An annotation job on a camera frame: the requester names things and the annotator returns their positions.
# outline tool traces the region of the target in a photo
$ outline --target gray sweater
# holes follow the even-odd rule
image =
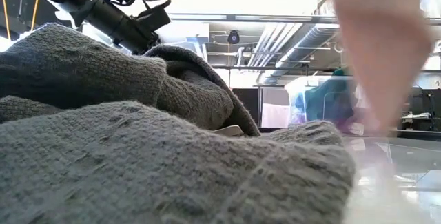
[[[331,124],[258,136],[189,52],[128,57],[46,28],[63,36],[0,54],[2,223],[341,223],[355,167]],[[207,131],[230,124],[258,137]]]

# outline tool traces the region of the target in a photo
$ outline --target hand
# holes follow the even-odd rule
[[[365,91],[377,131],[385,132],[431,52],[420,0],[334,0],[342,42]]]

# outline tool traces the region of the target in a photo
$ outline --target black robotic arm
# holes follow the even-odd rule
[[[143,0],[147,10],[137,17],[129,17],[116,5],[129,6],[135,0],[50,0],[60,9],[69,12],[75,25],[80,26],[84,21],[90,23],[101,32],[113,38],[116,45],[122,45],[134,54],[142,54],[158,44],[159,37],[154,32],[168,24],[165,8],[171,0],[150,8]]]

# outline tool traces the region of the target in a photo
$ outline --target teal object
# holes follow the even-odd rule
[[[333,77],[347,76],[345,69],[338,69],[332,74]],[[350,92],[347,79],[330,79],[317,88],[305,92],[306,115],[308,121],[323,120],[325,116],[323,107],[326,107],[326,119],[334,121],[336,119],[349,118],[352,114],[350,103]],[[339,97],[347,96],[347,105],[338,105]]]

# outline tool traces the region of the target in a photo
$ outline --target glass table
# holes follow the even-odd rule
[[[349,218],[357,223],[441,223],[441,143],[355,136],[344,140],[358,168]]]

